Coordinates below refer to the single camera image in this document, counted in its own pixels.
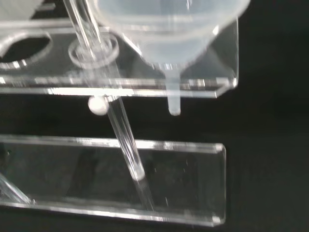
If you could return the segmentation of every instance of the white ball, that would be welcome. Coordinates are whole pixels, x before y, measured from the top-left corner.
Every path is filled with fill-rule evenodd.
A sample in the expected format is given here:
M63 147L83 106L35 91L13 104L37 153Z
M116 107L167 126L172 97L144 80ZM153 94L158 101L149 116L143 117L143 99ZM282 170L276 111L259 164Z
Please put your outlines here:
M88 101L89 109L95 115L106 115L110 107L109 103L105 100L105 97L92 96Z

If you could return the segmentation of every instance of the black background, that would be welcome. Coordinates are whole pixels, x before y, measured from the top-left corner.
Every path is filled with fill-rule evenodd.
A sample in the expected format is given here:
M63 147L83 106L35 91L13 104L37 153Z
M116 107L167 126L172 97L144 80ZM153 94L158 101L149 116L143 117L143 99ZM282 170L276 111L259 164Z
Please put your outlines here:
M252 0L241 17L239 86L216 100L124 98L136 139L223 143L227 148L227 218L191 227L0 209L4 232L309 230L309 1ZM64 16L60 2L51 13ZM112 137L108 118L87 98L0 95L0 133Z

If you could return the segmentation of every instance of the acrylic stand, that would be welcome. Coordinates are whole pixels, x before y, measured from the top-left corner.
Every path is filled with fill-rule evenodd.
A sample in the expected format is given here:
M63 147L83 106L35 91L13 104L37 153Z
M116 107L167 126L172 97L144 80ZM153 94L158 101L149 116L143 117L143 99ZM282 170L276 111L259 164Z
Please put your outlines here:
M21 40L49 41L30 57L0 63L0 93L89 96L90 110L108 114L117 140L0 136L0 204L223 224L224 146L136 141L121 96L165 97L173 92L166 90L160 72L97 25L85 1L65 4L71 21L0 23L2 57ZM237 83L236 21L182 74L177 94L217 98Z

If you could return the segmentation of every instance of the translucent funnel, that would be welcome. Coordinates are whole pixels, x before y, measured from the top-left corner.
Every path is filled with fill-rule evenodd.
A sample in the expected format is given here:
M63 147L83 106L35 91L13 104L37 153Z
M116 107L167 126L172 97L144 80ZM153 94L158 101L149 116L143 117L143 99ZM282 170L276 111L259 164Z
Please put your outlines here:
M182 71L250 0L90 0L95 18L166 76L169 110L180 114Z

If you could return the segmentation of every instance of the clear acrylic shelf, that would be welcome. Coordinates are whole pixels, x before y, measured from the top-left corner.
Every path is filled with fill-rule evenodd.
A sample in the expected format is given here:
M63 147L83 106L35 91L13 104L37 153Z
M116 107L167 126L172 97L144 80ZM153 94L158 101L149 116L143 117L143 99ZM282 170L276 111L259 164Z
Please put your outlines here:
M100 30L102 36L110 36L108 28L101 27ZM22 54L19 41L31 38L44 38L49 43L43 50L33 51L29 58L22 57L20 61L8 58L9 63L0 63L0 93L167 95L164 75L144 63L120 38L117 39L120 55L111 65L90 70L74 65L68 48L76 34L68 19L0 22L0 56ZM183 97L216 98L237 84L238 23L235 21L222 31L195 64L183 72L180 94Z
M0 136L0 205L192 225L225 221L225 148L136 140L134 181L115 139Z

